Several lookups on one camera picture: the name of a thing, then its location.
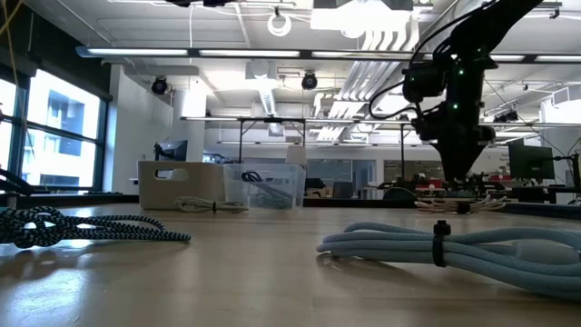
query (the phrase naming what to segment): computer monitor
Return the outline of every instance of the computer monitor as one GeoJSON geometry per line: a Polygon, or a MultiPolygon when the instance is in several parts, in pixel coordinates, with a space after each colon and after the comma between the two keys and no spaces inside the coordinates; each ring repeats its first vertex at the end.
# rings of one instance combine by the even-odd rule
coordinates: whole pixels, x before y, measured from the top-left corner
{"type": "Polygon", "coordinates": [[[512,178],[555,179],[552,148],[511,144],[508,157],[512,178]]]}
{"type": "Polygon", "coordinates": [[[185,161],[188,153],[188,141],[160,143],[161,151],[155,154],[159,161],[185,161]]]}

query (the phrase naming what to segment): clear plastic bin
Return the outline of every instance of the clear plastic bin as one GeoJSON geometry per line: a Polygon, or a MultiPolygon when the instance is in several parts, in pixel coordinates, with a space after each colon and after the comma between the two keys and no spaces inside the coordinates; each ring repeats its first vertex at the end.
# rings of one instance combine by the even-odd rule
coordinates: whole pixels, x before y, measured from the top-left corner
{"type": "Polygon", "coordinates": [[[296,164],[225,164],[226,201],[249,208],[291,210],[302,207],[306,172],[296,164]]]}

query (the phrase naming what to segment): table surface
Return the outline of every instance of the table surface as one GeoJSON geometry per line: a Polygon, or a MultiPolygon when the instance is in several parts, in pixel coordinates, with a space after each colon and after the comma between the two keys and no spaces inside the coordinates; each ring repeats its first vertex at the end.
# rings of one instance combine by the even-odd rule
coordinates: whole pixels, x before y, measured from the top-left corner
{"type": "Polygon", "coordinates": [[[370,221],[453,233],[514,226],[578,229],[551,218],[395,209],[306,208],[239,215],[142,212],[137,204],[67,214],[143,213],[191,243],[63,241],[0,246],[0,326],[566,326],[578,305],[454,268],[334,260],[324,235],[370,221]]]}

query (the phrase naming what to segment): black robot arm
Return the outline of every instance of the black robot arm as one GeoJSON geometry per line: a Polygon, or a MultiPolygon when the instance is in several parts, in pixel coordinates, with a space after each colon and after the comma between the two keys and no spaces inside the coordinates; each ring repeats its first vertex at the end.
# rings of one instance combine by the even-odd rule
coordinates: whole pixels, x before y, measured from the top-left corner
{"type": "Polygon", "coordinates": [[[422,141],[439,151],[448,182],[463,182],[495,131],[479,126],[484,72],[497,68],[490,53],[510,28],[542,0],[499,0],[483,4],[459,23],[429,63],[410,63],[403,85],[408,101],[442,95],[446,101],[412,121],[422,141]]]}

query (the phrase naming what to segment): black and white braided cable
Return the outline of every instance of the black and white braided cable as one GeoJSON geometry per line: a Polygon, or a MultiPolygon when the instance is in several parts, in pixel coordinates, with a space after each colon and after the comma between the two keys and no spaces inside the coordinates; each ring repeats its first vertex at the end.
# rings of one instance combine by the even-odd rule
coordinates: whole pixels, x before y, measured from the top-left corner
{"type": "Polygon", "coordinates": [[[0,211],[0,243],[14,243],[27,249],[32,246],[52,246],[62,240],[143,240],[188,242],[186,233],[166,231],[153,218],[141,215],[107,215],[95,217],[66,216],[53,207],[39,206],[29,210],[0,211]],[[148,223],[155,228],[118,223],[133,221],[148,223]],[[34,223],[35,228],[25,228],[34,223]],[[80,224],[95,228],[79,228],[80,224]]]}

